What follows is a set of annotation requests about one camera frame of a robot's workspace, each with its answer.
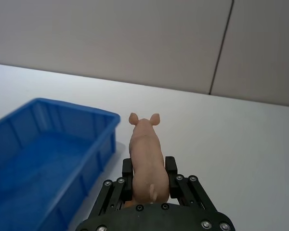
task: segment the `screw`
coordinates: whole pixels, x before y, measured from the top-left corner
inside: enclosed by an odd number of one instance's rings
[[[138,212],[143,211],[143,209],[144,209],[143,205],[137,205],[137,206],[136,206],[136,210],[137,210]]]
[[[176,177],[176,179],[177,179],[177,180],[182,180],[183,177],[182,177],[181,175],[178,175],[178,176]]]
[[[100,226],[96,229],[96,231],[107,231],[107,227],[106,226]]]
[[[220,224],[221,230],[223,231],[230,231],[230,225],[228,225],[227,223],[221,223]]]
[[[162,209],[164,210],[169,209],[169,205],[167,203],[162,204]]]
[[[111,182],[110,181],[106,181],[104,185],[105,186],[109,186],[109,185],[111,185]]]
[[[194,176],[191,176],[191,177],[189,177],[189,180],[190,180],[190,181],[196,181],[196,180],[197,180],[197,178],[196,178],[196,177],[194,177]]]
[[[210,228],[212,228],[211,223],[207,220],[202,221],[201,226],[206,230],[209,230]]]
[[[125,181],[125,180],[124,180],[123,178],[119,178],[119,179],[118,179],[118,182],[119,182],[119,183],[123,183],[124,181]]]

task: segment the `pig toy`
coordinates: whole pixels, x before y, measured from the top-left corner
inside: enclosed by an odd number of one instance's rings
[[[150,120],[139,120],[135,113],[131,113],[129,122],[135,125],[129,147],[134,169],[133,204],[167,202],[169,179],[159,139],[153,129],[160,122],[159,114],[153,114]]]

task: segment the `blue container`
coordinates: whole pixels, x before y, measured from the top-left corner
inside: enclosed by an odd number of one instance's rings
[[[120,116],[35,99],[0,120],[0,231],[63,231],[116,150]]]

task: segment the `white table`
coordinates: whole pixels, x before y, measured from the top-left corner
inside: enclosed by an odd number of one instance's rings
[[[146,118],[160,113],[163,154],[175,156],[181,174],[199,177],[236,230],[289,230],[289,107],[0,65],[0,118],[36,97],[121,116],[118,151],[70,230],[87,218],[100,183],[121,176],[130,112]]]

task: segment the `white wall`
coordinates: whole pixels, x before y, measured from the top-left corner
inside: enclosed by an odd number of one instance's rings
[[[0,0],[0,64],[208,93],[231,0]]]
[[[289,0],[236,0],[213,95],[289,105]]]

